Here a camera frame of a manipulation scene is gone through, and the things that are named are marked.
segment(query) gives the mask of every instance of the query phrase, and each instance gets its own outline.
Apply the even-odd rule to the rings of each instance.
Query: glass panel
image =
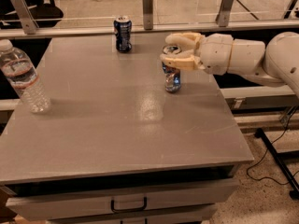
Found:
[[[155,0],[158,24],[214,22],[221,0]]]
[[[230,21],[282,20],[291,0],[235,0]]]
[[[31,11],[40,27],[53,28],[106,28],[112,30],[116,16],[127,15],[134,28],[143,28],[142,0],[45,0],[35,7],[30,1]],[[159,25],[188,26],[215,22],[222,0],[153,0],[153,22]],[[292,0],[234,0],[230,21],[283,20]],[[9,28],[2,23],[1,28]]]
[[[59,28],[111,26],[118,15],[142,25],[142,0],[57,0],[64,18]]]

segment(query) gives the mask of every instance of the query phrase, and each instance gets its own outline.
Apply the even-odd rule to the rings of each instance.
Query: table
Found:
[[[181,90],[164,90],[166,36],[132,35],[126,54],[113,35],[52,39],[38,66],[52,110],[19,104],[0,138],[9,208],[53,223],[213,215],[253,157],[213,76],[182,72]]]

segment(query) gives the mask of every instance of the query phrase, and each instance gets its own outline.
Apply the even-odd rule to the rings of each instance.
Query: bottle cap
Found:
[[[12,49],[12,44],[9,40],[0,40],[0,51],[6,51]]]

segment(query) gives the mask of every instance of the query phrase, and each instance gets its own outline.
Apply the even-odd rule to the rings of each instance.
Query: floor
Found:
[[[231,21],[254,21],[280,19],[291,0],[239,0],[234,2]],[[76,28],[109,26],[118,14],[129,15],[134,25],[142,25],[141,0],[56,0],[57,6],[64,12],[64,19],[56,28]],[[248,13],[247,7],[257,18]],[[195,23],[213,22],[221,5],[221,0],[154,0],[154,23]],[[258,162],[266,149],[261,139],[254,137],[254,131],[263,127],[270,140],[283,133],[278,121],[280,112],[253,115],[235,115],[249,147]],[[278,150],[298,149],[299,114],[295,114],[289,129],[276,141]],[[243,165],[236,178],[240,182],[238,190],[225,202],[218,203],[218,211],[204,224],[298,224],[299,201],[289,196],[290,185],[279,185],[272,180],[254,181],[247,176],[252,165]],[[290,163],[293,173],[299,165]],[[271,176],[279,182],[286,182],[271,155],[268,153],[262,163],[250,170],[255,178]]]

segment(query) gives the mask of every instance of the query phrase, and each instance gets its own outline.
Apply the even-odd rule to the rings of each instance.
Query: black cable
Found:
[[[274,141],[271,143],[272,145],[273,145],[277,140],[279,140],[280,138],[282,138],[283,135],[285,134],[285,132],[287,132],[287,130],[288,130],[288,126],[289,126],[289,122],[290,122],[290,120],[291,120],[291,117],[292,117],[293,114],[295,113],[295,111],[296,111],[296,110],[294,110],[294,111],[292,112],[292,114],[289,116],[288,121],[287,121],[287,124],[286,124],[286,127],[285,127],[283,133],[281,134],[281,136],[278,137],[276,140],[274,140]],[[266,156],[267,153],[268,153],[268,149],[265,151],[265,153],[263,154],[262,158],[261,158],[257,163],[255,163],[254,165],[250,166],[250,167],[246,170],[246,174],[247,174],[247,176],[250,177],[250,178],[251,178],[252,180],[254,180],[254,181],[262,181],[262,180],[264,180],[264,179],[270,179],[270,180],[272,180],[272,181],[274,181],[274,182],[276,182],[276,183],[278,183],[278,184],[280,184],[280,185],[287,185],[287,184],[289,184],[290,182],[287,182],[287,183],[280,183],[280,182],[278,182],[276,179],[272,178],[271,176],[264,176],[264,177],[262,177],[262,178],[255,178],[255,177],[253,177],[253,176],[251,176],[251,175],[249,174],[249,170],[251,170],[252,168],[258,166],[258,165],[264,160],[264,158],[265,158],[265,156]],[[295,178],[295,176],[296,176],[298,173],[299,173],[299,170],[296,171],[296,172],[292,175],[292,178]]]

